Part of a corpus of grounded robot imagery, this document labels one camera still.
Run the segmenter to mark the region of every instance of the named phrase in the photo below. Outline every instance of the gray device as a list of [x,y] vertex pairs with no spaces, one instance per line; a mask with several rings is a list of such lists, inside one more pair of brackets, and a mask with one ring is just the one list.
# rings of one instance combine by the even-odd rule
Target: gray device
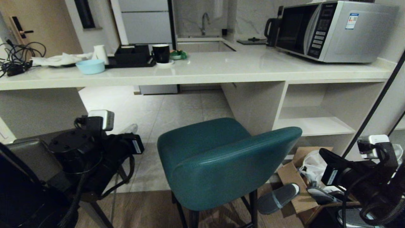
[[276,47],[321,62],[373,62],[399,6],[330,1],[284,8]]

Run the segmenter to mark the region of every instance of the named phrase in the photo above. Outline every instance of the open shelf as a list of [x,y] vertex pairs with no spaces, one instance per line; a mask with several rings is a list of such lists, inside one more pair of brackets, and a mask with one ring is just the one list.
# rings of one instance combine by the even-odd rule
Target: open shelf
[[297,126],[302,136],[350,134],[356,131],[320,106],[284,107],[273,129]]
[[397,131],[397,130],[405,130],[405,119],[401,119],[401,121],[399,121],[399,123],[395,127],[394,131]]

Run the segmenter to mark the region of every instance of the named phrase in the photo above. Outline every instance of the marble countertop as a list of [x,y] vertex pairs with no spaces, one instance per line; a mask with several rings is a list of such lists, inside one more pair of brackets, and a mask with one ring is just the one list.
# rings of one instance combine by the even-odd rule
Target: marble countertop
[[0,90],[266,81],[372,82],[387,80],[395,67],[395,63],[383,59],[372,64],[325,64],[265,45],[242,45],[224,38],[178,39],[200,41],[222,41],[236,52],[189,53],[188,59],[177,60],[169,68],[106,69],[95,75],[84,75],[76,67],[37,67],[0,78]]

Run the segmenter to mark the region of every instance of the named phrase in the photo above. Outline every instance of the teal bar stool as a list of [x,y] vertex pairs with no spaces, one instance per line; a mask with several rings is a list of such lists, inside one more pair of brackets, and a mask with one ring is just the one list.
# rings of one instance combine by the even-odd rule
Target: teal bar stool
[[[257,189],[265,184],[301,136],[287,127],[251,136],[236,120],[221,118],[162,134],[158,151],[183,228],[198,228],[199,212],[242,198],[257,228]],[[250,203],[244,195],[249,194]]]

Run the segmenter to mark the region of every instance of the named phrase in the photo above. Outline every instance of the cardboard box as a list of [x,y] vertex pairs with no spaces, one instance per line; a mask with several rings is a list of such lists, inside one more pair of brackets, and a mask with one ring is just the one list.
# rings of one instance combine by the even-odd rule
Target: cardboard box
[[[297,168],[302,166],[304,158],[307,154],[314,150],[319,150],[320,148],[325,148],[330,151],[333,149],[333,147],[324,146],[298,147],[292,162],[285,164],[283,167],[279,168],[277,172],[284,185],[296,183],[298,186],[300,186],[300,194],[291,202],[294,206],[295,212],[300,217],[304,226],[309,225],[323,208],[342,205],[342,203],[319,205],[307,192],[307,185],[297,170]],[[348,202],[347,205],[356,206],[360,204],[358,202]]]

